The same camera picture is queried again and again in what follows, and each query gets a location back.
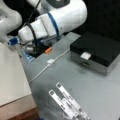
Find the table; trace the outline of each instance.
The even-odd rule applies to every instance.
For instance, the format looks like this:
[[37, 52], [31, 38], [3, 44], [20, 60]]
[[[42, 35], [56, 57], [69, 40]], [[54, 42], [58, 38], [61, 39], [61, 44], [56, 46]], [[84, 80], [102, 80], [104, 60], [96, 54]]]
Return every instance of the table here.
[[0, 120], [38, 120], [38, 108], [32, 95], [0, 107]]
[[[54, 59], [69, 49], [70, 44], [79, 35], [69, 33], [53, 46], [49, 55], [42, 54], [30, 64], [24, 66], [28, 80], [34, 78]], [[61, 84], [69, 91], [92, 120], [118, 120], [120, 117], [120, 63], [108, 75], [103, 76], [71, 60], [70, 52], [48, 68], [32, 84], [31, 89], [41, 116], [46, 120], [65, 120], [62, 111], [48, 92], [54, 89], [61, 96], [55, 85]]]

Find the black cable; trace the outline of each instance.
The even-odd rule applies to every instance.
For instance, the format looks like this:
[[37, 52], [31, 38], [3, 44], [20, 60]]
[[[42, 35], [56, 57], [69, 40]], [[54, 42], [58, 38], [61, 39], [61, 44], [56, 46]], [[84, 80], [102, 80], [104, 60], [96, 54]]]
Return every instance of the black cable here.
[[27, 22], [26, 22], [26, 23], [29, 23], [29, 22], [30, 22], [30, 20], [31, 20], [31, 18], [32, 18], [33, 14], [35, 13], [35, 11], [37, 10], [37, 8], [38, 8], [38, 6], [39, 6], [40, 2], [41, 2], [41, 0], [39, 0], [39, 1], [38, 1], [37, 5], [35, 6], [35, 8], [34, 8], [33, 12], [31, 13], [31, 15], [30, 15], [30, 17], [29, 17], [29, 19], [27, 20]]
[[35, 51], [37, 52], [37, 37], [36, 37], [36, 34], [35, 34], [35, 31], [33, 29], [33, 27], [30, 25], [30, 23], [26, 23], [26, 25], [31, 29], [32, 31], [32, 34], [33, 34], [33, 37], [34, 37], [34, 41], [35, 41]]

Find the white cable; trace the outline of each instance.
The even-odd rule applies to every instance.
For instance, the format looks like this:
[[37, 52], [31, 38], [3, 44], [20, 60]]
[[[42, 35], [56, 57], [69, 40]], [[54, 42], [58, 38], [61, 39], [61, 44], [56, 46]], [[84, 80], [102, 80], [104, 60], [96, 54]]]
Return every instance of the white cable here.
[[50, 62], [47, 61], [48, 62], [47, 66], [38, 75], [36, 75], [32, 80], [30, 80], [29, 83], [33, 82], [37, 77], [39, 77], [43, 72], [45, 72], [50, 66], [52, 66], [59, 58], [61, 58], [63, 55], [65, 55], [69, 51], [70, 49], [66, 50], [64, 53], [59, 55], [57, 58], [49, 60]]

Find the black box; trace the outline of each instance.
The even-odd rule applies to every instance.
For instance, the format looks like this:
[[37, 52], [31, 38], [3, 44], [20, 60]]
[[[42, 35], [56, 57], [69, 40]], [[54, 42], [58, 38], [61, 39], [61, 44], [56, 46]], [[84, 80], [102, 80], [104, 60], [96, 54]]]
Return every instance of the black box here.
[[[72, 59], [104, 75], [107, 75], [119, 62], [120, 42], [86, 32], [70, 46]], [[89, 59], [81, 57], [91, 55]]]

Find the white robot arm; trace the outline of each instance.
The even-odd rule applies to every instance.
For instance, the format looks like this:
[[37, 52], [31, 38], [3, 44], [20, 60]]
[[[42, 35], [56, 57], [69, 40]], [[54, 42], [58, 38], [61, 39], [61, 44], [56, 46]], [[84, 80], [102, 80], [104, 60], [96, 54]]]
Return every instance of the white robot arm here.
[[0, 0], [0, 42], [8, 41], [8, 33], [17, 29], [22, 24], [20, 14]]
[[[34, 7], [38, 2], [38, 0], [27, 1]], [[53, 7], [49, 0], [41, 0], [37, 10], [41, 15], [30, 24], [37, 39], [59, 37], [63, 33], [70, 32], [82, 25], [87, 18], [87, 8], [82, 0], [70, 0], [69, 4], [59, 8]], [[34, 40], [29, 26], [23, 27], [18, 33], [22, 42]]]

